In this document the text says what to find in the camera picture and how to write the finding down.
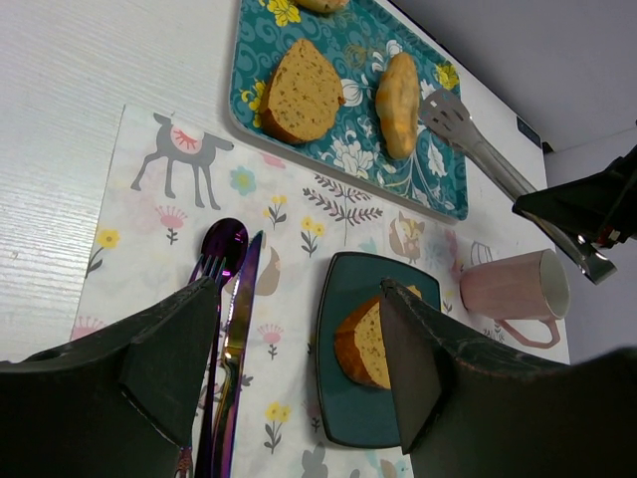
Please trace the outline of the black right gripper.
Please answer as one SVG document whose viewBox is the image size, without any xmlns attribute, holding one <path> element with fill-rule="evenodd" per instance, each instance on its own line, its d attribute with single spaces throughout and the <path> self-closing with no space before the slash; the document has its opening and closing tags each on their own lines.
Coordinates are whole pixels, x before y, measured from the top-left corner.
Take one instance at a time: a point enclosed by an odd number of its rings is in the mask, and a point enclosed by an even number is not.
<svg viewBox="0 0 637 478">
<path fill-rule="evenodd" d="M 528 213 L 606 249 L 636 237 L 636 150 L 590 176 L 521 196 Z"/>
</svg>

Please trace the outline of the metal serving tongs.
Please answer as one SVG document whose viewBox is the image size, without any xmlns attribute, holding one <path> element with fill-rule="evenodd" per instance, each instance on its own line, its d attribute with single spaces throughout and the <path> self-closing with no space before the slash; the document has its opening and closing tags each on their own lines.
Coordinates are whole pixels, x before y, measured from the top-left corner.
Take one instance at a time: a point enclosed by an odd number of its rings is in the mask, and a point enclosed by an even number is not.
<svg viewBox="0 0 637 478">
<path fill-rule="evenodd" d="M 464 104 L 445 89 L 434 91 L 420 105 L 425 125 L 454 149 L 469 157 L 511 201 L 534 193 L 535 188 L 480 133 Z M 613 275 L 615 265 L 585 239 L 523 212 L 592 283 L 598 285 Z"/>
</svg>

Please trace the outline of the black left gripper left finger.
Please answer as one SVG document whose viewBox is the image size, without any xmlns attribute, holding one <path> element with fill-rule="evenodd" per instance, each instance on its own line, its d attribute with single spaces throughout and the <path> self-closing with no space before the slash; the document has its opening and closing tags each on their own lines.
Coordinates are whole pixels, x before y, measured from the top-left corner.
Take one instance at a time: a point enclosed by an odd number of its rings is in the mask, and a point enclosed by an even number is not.
<svg viewBox="0 0 637 478">
<path fill-rule="evenodd" d="M 150 308 L 1 363 L 4 477 L 172 477 L 210 353 L 200 279 Z"/>
</svg>

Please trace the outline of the oval bread roll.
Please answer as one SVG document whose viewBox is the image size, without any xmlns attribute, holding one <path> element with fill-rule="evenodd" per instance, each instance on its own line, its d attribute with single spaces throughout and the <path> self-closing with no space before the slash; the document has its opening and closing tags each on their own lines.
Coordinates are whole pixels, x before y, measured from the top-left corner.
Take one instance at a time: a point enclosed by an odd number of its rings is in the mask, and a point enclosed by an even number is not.
<svg viewBox="0 0 637 478">
<path fill-rule="evenodd" d="M 375 96 L 380 130 L 392 159 L 405 159 L 416 147 L 420 98 L 415 62 L 401 52 L 391 58 Z"/>
</svg>

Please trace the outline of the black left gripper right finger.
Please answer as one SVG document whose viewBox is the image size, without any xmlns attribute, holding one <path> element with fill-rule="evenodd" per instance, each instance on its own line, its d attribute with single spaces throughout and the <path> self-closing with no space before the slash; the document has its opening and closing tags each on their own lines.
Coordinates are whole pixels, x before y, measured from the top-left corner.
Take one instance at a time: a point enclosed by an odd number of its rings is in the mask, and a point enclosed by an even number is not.
<svg viewBox="0 0 637 478">
<path fill-rule="evenodd" d="M 632 477 L 636 352 L 575 365 L 498 343 L 381 284 L 402 451 L 417 477 Z"/>
</svg>

